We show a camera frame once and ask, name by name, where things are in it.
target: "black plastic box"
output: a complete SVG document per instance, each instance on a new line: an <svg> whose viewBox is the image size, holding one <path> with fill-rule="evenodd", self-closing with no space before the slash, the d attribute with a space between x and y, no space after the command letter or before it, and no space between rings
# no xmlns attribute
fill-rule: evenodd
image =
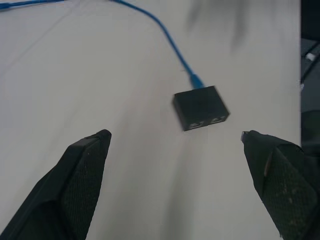
<svg viewBox="0 0 320 240"><path fill-rule="evenodd" d="M173 106L184 131L224 122L230 115L215 86L176 93Z"/></svg>

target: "blurry object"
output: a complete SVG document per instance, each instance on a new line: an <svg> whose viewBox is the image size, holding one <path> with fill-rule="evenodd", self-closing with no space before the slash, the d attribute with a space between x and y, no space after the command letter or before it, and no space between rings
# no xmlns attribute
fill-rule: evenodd
<svg viewBox="0 0 320 240"><path fill-rule="evenodd" d="M254 187L283 239L320 239L319 162L257 131L243 132L241 140Z"/></svg>
<svg viewBox="0 0 320 240"><path fill-rule="evenodd" d="M302 56L305 58L320 43L320 1L301 0L301 37L303 39L314 40L316 43ZM320 55L315 56L314 60L303 73L300 83L303 84L309 74L320 60Z"/></svg>
<svg viewBox="0 0 320 240"><path fill-rule="evenodd" d="M305 154L320 159L320 110L301 114L301 145Z"/></svg>
<svg viewBox="0 0 320 240"><path fill-rule="evenodd" d="M111 133L70 145L34 186L0 240L85 240L95 212Z"/></svg>
<svg viewBox="0 0 320 240"><path fill-rule="evenodd" d="M320 41L320 1L301 0L301 37Z"/></svg>
<svg viewBox="0 0 320 240"><path fill-rule="evenodd" d="M193 0L187 17L187 28L192 29L201 16L204 16L208 21L211 21L212 17L224 21L224 18L230 18L231 15L234 15L231 47L237 49L244 41L247 32L247 8L248 0Z"/></svg>

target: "white table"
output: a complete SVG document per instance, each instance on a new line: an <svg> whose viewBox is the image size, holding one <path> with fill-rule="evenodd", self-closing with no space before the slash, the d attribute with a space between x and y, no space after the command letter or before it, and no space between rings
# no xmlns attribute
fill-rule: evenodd
<svg viewBox="0 0 320 240"><path fill-rule="evenodd" d="M167 26L231 115L182 132L190 90L165 36L104 0L0 13L0 231L68 145L112 133L88 240L275 240L240 141L299 144L299 1L136 0Z"/></svg>

